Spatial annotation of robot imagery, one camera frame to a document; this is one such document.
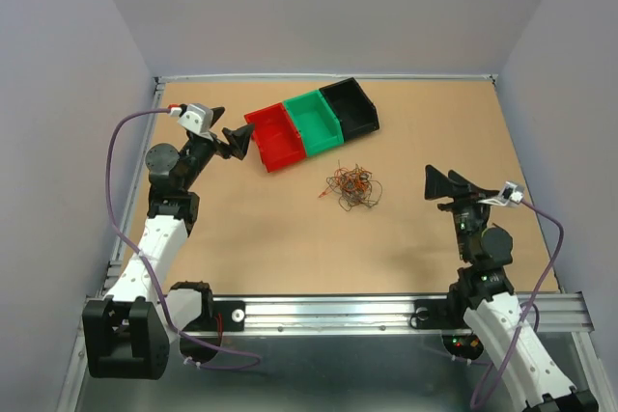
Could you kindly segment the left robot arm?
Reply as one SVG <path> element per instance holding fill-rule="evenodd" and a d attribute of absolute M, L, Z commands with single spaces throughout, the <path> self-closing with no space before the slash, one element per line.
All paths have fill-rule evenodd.
<path fill-rule="evenodd" d="M 157 380 L 175 340 L 204 349 L 199 357 L 183 359 L 198 370 L 217 370 L 212 359 L 219 352 L 237 354 L 222 344 L 223 318 L 209 284 L 179 282 L 169 291 L 161 284 L 197 221 L 200 198 L 192 184 L 216 156 L 242 160 L 255 126 L 223 128 L 217 137 L 211 129 L 224 114 L 222 107 L 180 104 L 162 112 L 176 119 L 187 140 L 180 149 L 159 143 L 145 155 L 150 190 L 140 240 L 114 230 L 132 255 L 109 291 L 87 302 L 82 312 L 88 371 L 94 378 Z"/>

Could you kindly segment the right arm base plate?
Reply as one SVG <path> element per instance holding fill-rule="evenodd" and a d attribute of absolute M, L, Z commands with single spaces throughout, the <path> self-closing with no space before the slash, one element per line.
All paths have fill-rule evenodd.
<path fill-rule="evenodd" d="M 416 299 L 409 325 L 418 330 L 470 331 L 464 322 L 463 308 L 446 298 Z"/>

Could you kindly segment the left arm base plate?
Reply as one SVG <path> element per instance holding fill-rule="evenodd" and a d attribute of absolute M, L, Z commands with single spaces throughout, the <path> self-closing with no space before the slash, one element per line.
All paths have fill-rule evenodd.
<path fill-rule="evenodd" d="M 241 300 L 192 300 L 168 302 L 174 325 L 185 332 L 231 332 L 244 330 L 245 303 Z"/>

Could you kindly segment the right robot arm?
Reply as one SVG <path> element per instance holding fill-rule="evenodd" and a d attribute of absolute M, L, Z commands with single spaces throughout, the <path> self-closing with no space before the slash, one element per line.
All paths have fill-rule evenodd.
<path fill-rule="evenodd" d="M 474 360 L 486 352 L 492 361 L 493 368 L 484 377 L 493 383 L 475 388 L 471 409 L 483 407 L 497 385 L 503 384 L 518 411 L 597 411 L 600 406 L 593 393 L 579 390 L 559 369 L 538 338 L 536 324 L 527 320 L 537 311 L 540 289 L 535 287 L 521 302 L 507 277 L 513 238 L 491 224 L 491 209 L 525 205 L 524 195 L 524 187 L 513 182 L 506 182 L 500 190 L 488 190 L 455 171 L 443 174 L 426 165 L 424 197 L 451 213 L 464 263 L 444 302 L 427 310 L 427 320 L 442 329 L 470 329 L 468 338 L 447 340 L 445 347 L 451 355 Z"/>

